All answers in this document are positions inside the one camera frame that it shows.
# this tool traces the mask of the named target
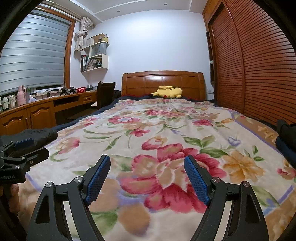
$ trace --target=cable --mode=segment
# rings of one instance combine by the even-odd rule
[[[56,94],[57,94],[57,93],[59,93],[60,91],[62,91],[62,90],[59,90],[58,92],[56,92],[56,93],[55,93],[55,95],[54,95],[53,97],[55,97],[55,96],[56,96]]]
[[[46,91],[43,92],[43,94],[42,94],[42,100],[43,100],[44,93],[47,92],[47,91],[48,91],[48,90],[46,90]]]

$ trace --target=screw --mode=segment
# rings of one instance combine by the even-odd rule
[[[245,186],[245,187],[249,187],[250,184],[247,182],[247,181],[243,181],[242,184]]]
[[[221,179],[218,178],[218,177],[213,177],[212,180],[213,180],[213,182],[215,182],[215,183],[219,183],[219,182],[221,181]]]
[[[52,182],[48,182],[48,183],[46,183],[45,186],[46,186],[47,188],[50,188],[50,187],[52,186]]]
[[[76,182],[76,183],[79,183],[79,182],[81,182],[82,181],[82,177],[76,177],[75,179],[74,179],[74,182]]]

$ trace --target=window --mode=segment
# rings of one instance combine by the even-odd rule
[[[68,46],[75,21],[60,16],[53,10],[35,9],[16,28],[0,57],[0,95],[15,92],[20,85],[38,88],[67,84]]]

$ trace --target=desk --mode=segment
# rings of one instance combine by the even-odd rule
[[[57,125],[55,113],[96,101],[96,91],[52,97],[24,104],[0,114],[0,135]]]

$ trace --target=bed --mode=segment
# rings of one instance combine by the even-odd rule
[[[142,96],[160,85],[180,86],[185,98]],[[296,211],[296,171],[276,149],[276,131],[204,101],[202,73],[123,74],[122,94],[104,112],[60,130],[47,146],[49,159],[27,173],[19,185],[19,219],[25,228],[46,182],[67,183],[107,154],[110,172],[89,206],[105,240],[190,240],[205,211],[184,172],[184,157],[193,155],[212,176],[230,183],[249,181],[270,240],[278,239]],[[223,238],[230,206],[215,240]],[[78,240],[67,203],[65,211]]]

